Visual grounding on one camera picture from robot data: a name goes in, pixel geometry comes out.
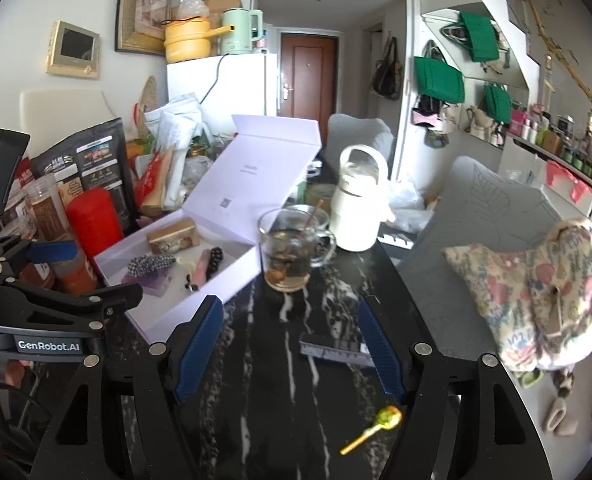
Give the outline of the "pink lip gloss tube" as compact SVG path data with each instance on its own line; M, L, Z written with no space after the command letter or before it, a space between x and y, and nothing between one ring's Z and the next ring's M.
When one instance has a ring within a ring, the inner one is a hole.
M211 250L209 248L204 249L198 259L196 268L191 275L191 279L189 280L190 288L200 288L206 284L210 257Z

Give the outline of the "red cylindrical canister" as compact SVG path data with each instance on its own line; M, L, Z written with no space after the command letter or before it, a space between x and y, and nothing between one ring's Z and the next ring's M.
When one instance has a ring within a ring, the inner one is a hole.
M85 191L68 204L66 214L83 252L99 272L95 257L124 237L110 193L105 188Z

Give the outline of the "clear jar brown label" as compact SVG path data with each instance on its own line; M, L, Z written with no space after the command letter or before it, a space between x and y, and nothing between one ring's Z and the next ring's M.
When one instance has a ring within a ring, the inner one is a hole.
M74 235L53 174L33 180L24 187L24 192L43 240L73 240Z

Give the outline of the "yellow green lollipop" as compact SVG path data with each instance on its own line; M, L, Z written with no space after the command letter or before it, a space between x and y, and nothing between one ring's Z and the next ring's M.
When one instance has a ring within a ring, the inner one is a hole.
M396 406L393 405L385 406L377 412L373 424L369 426L369 428L366 428L360 437L353 440L340 450L340 455L345 456L349 454L355 448L358 448L358 446L363 444L366 440L369 440L370 437L373 437L374 434L377 434L377 432L396 429L401 424L402 419L403 414L399 408L396 408Z

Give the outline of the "red snack packet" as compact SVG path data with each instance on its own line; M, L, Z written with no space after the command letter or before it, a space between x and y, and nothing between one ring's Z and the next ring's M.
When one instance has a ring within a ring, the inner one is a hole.
M169 157L166 153L157 152L148 162L143 177L135 187L134 195L138 209L160 208L161 196L165 188Z

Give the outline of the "black snack pouch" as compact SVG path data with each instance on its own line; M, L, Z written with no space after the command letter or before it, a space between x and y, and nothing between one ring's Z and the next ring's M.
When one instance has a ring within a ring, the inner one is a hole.
M124 232L135 226L137 208L122 120L114 118L67 136L30 159L35 177L53 174L64 206L94 188L109 192Z

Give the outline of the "wall intercom panel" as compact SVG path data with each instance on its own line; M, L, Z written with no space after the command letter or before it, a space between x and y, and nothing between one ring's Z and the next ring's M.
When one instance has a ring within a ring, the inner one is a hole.
M100 37L96 32L56 21L50 34L46 58L49 75L81 79L99 77Z

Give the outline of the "white insulated water bottle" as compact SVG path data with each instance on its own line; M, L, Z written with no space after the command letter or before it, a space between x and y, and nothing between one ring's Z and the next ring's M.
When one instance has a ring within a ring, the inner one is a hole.
M381 224L396 220L388 192L388 166L379 151L365 144L343 149L329 220L339 248L365 252L375 244Z

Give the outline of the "black white gingham scrunchie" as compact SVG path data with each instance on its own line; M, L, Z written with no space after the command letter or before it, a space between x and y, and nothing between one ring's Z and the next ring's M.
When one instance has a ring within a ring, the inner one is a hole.
M177 263L174 255L143 255L137 256L130 260L126 268L126 274L132 278L143 278L149 274L157 273L159 271L166 271L171 269Z

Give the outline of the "white open gift box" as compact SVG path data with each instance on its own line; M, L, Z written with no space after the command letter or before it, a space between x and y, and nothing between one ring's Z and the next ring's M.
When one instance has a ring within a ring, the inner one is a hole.
M205 248L223 249L219 272L198 292L185 288L186 271L174 266L162 296L146 294L136 308L126 312L148 344L167 340L175 326L194 316L204 296L215 295L225 302L256 278L261 272L258 220L286 203L322 147L315 120L236 115L233 121L237 136L181 209L95 258L106 282L119 285L130 260L151 251L147 235L186 218L196 223L200 245L184 250L182 257L195 261Z

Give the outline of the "gold cardboard chocolate box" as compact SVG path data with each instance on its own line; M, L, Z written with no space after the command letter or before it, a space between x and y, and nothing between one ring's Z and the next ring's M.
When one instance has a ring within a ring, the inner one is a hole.
M187 248L198 247L200 236L195 221L184 218L149 232L147 243L154 255L172 255Z

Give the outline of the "black polka dot scrunchie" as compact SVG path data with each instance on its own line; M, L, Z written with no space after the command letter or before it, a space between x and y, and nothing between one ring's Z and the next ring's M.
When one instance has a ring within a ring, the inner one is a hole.
M206 270L206 278L210 280L215 273L218 272L220 269L221 263L223 261L224 254L221 247L213 247L210 249L207 270Z

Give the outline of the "brown entrance door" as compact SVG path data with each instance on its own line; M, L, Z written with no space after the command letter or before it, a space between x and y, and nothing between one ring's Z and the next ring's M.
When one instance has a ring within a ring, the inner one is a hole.
M316 120L321 131L335 110L338 40L285 34L281 39L283 116Z

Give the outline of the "green tote bag upper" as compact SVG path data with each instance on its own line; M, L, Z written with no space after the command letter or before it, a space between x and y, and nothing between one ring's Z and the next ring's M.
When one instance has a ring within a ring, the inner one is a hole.
M460 18L470 45L472 60L480 63L497 61L500 54L496 32L489 18L470 12L461 12Z

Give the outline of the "cream plastic hair claw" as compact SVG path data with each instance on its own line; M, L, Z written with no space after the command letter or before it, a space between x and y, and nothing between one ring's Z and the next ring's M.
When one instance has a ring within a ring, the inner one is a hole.
M197 269L197 264L184 257L177 257L175 258L175 262L177 265L184 271L185 276L185 284L184 287L189 292L196 292L199 289L199 286L195 283L194 276Z

